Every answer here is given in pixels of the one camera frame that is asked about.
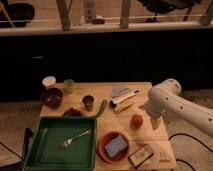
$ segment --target green cup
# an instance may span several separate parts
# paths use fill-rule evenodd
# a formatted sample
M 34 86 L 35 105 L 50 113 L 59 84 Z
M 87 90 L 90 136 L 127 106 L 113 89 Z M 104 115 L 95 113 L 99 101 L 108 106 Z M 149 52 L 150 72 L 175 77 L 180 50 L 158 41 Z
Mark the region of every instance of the green cup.
M 74 91 L 74 81 L 72 79 L 64 80 L 63 86 L 63 90 L 65 93 L 72 93 Z

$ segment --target floor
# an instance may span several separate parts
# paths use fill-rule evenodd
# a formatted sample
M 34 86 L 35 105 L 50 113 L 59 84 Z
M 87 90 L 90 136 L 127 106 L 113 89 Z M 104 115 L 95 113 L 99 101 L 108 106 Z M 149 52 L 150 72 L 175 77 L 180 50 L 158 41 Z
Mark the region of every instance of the floor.
M 213 109 L 213 90 L 184 91 L 182 96 L 197 104 Z M 39 118 L 41 104 L 39 101 L 7 102 L 0 103 L 0 141 L 22 155 L 22 144 L 25 128 L 35 129 Z M 166 114 L 164 122 L 169 136 L 175 133 L 187 133 L 195 136 L 200 141 L 213 149 L 213 139 L 194 128 L 181 118 Z M 185 136 L 176 136 L 171 139 L 171 145 L 178 159 L 189 162 L 197 171 L 212 171 L 213 154 L 200 143 Z M 18 171 L 19 159 L 0 146 L 0 171 Z M 183 162 L 178 162 L 177 171 L 191 170 Z
M 8 0 L 10 3 L 14 3 L 15 0 Z M 35 7 L 35 18 L 27 25 L 27 28 L 48 28 L 60 26 L 60 17 L 56 0 L 22 0 L 21 2 L 27 2 Z M 71 24 L 81 25 L 82 16 L 84 16 L 83 8 L 84 0 L 73 0 L 69 17 Z M 211 0 L 201 0 L 201 4 L 196 4 L 188 21 L 197 21 L 205 11 L 207 10 Z M 105 19 L 106 24 L 119 23 L 121 16 L 122 0 L 96 0 L 95 11 L 97 16 L 101 16 Z M 174 10 L 167 14 L 159 14 L 158 21 L 161 22 L 173 22 L 182 21 L 187 9 Z M 154 17 L 154 13 L 148 11 L 138 0 L 131 0 L 130 10 L 130 23 L 144 23 L 149 17 Z

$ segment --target red bowl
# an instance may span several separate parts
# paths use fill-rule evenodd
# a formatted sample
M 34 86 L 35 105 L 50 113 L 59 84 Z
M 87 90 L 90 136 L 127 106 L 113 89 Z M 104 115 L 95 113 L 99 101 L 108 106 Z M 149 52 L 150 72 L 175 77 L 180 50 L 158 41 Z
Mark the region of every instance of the red bowl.
M 58 88 L 49 88 L 41 93 L 40 100 L 42 104 L 50 107 L 57 108 L 62 102 L 63 93 Z
M 121 135 L 124 140 L 127 143 L 127 148 L 123 149 L 122 151 L 120 151 L 115 157 L 110 158 L 106 151 L 105 151 L 105 146 L 114 138 L 116 138 L 118 135 Z M 118 162 L 121 162 L 123 159 L 125 159 L 127 157 L 129 153 L 129 142 L 127 140 L 127 138 L 124 136 L 124 134 L 117 132 L 117 131 L 113 131 L 113 132 L 109 132 L 106 135 L 104 135 L 103 137 L 100 138 L 100 140 L 98 141 L 98 154 L 100 155 L 100 157 L 111 164 L 117 164 Z

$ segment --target small box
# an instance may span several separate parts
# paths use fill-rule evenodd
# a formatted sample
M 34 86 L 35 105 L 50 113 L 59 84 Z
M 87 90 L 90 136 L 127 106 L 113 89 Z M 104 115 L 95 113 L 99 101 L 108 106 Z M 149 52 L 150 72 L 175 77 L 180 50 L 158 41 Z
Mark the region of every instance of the small box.
M 143 147 L 140 147 L 138 150 L 130 154 L 128 157 L 131 164 L 138 168 L 141 164 L 143 164 L 147 159 L 152 157 L 154 154 L 153 150 L 149 145 L 145 145 Z

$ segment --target small cup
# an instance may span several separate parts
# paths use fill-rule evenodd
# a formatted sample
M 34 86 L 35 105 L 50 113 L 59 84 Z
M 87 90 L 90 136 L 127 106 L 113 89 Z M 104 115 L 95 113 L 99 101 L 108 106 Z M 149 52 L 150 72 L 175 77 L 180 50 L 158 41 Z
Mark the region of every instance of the small cup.
M 54 76 L 47 76 L 42 80 L 42 84 L 46 89 L 53 88 L 56 83 L 56 78 Z
M 94 103 L 94 97 L 91 95 L 84 96 L 82 99 L 82 102 L 84 103 L 84 107 L 87 111 L 93 110 L 93 103 Z
M 64 85 L 64 92 L 65 93 L 72 93 L 74 91 L 74 81 L 72 79 L 67 79 L 63 82 Z

